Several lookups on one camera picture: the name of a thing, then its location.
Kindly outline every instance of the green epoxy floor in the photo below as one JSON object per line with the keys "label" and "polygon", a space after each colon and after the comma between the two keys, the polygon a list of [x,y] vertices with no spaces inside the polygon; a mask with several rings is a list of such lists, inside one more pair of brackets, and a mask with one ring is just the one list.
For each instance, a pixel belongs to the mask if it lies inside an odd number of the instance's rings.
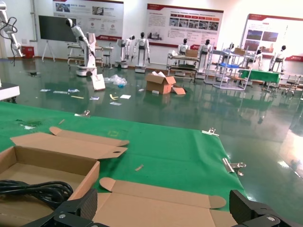
{"label": "green epoxy floor", "polygon": [[[186,96],[175,94],[155,96],[138,92],[145,88],[144,75],[133,70],[104,72],[125,77],[128,85],[118,88],[107,84],[102,92],[94,92],[90,79],[75,76],[76,68],[68,70],[66,62],[41,60],[0,62],[2,82],[20,85],[17,102],[22,105],[49,108],[73,113],[90,110],[91,115],[117,118],[197,130],[216,128],[232,162],[244,162],[244,176],[239,177],[251,200],[268,204],[288,219],[303,224],[303,102],[301,93],[293,99],[281,92],[268,94],[260,86],[247,88],[245,93],[223,91],[198,81],[178,79],[178,85],[188,91]],[[26,72],[37,71],[37,78]],[[40,89],[80,90],[69,95],[42,93]],[[109,95],[131,95],[119,99],[113,106]],[[90,101],[99,96],[98,101]]]}

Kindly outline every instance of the screw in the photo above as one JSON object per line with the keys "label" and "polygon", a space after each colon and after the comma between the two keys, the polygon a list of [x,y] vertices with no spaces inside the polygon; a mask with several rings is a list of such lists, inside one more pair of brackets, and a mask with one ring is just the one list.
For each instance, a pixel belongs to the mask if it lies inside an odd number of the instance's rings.
{"label": "screw", "polygon": [[272,218],[272,217],[267,217],[267,219],[270,220],[270,221],[275,221],[275,219]]}

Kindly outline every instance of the green table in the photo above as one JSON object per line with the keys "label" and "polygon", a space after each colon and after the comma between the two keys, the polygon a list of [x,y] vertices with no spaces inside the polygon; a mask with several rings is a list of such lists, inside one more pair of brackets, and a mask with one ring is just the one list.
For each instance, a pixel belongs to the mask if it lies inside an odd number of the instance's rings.
{"label": "green table", "polygon": [[[246,78],[249,75],[249,71],[243,71],[242,72],[241,78]],[[272,83],[278,83],[279,82],[279,73],[277,72],[264,72],[264,71],[259,71],[259,70],[252,70],[250,74],[250,79],[255,79],[255,80],[262,80],[264,82],[272,82]]]}
{"label": "green table", "polygon": [[[25,130],[22,125],[36,126]],[[130,140],[128,150],[120,158],[101,161],[99,177],[145,183],[190,192],[220,195],[227,201],[229,191],[244,189],[236,174],[225,170],[227,157],[216,136],[198,130],[165,127],[109,118],[75,117],[73,113],[0,103],[0,150],[13,146],[10,137],[34,132],[49,132],[57,126]],[[140,165],[144,167],[136,172]],[[100,192],[98,182],[94,186]],[[228,210],[228,203],[222,210]]]}

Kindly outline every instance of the wall poster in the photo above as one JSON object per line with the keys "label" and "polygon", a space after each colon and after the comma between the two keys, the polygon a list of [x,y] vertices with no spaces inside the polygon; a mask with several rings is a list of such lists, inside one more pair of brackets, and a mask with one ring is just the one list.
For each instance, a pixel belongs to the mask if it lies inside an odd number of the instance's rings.
{"label": "wall poster", "polygon": [[298,35],[302,26],[302,18],[249,14],[242,47],[249,47],[250,52],[261,49],[271,57],[285,45],[287,61],[303,61],[302,37]]}
{"label": "wall poster", "polygon": [[122,38],[124,4],[110,0],[53,0],[53,15],[76,19],[84,33],[95,33],[97,40]]}
{"label": "wall poster", "polygon": [[217,46],[223,11],[147,4],[146,35],[151,45],[177,47],[187,38],[191,49],[210,40]]}

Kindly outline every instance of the metal binder clip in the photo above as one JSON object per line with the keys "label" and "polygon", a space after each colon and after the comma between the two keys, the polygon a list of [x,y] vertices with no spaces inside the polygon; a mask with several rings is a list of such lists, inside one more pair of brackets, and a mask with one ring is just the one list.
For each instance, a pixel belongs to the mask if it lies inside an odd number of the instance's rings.
{"label": "metal binder clip", "polygon": [[215,134],[216,129],[214,128],[210,128],[208,131],[201,131],[201,132],[207,135],[219,136],[218,134]]}
{"label": "metal binder clip", "polygon": [[89,113],[90,113],[90,111],[86,110],[86,111],[83,112],[83,114],[77,114],[77,113],[75,113],[75,116],[76,117],[90,117]]}
{"label": "metal binder clip", "polygon": [[225,169],[228,173],[236,173],[240,176],[244,176],[242,172],[239,171],[240,168],[245,168],[246,164],[243,162],[239,163],[229,163],[227,158],[222,159]]}

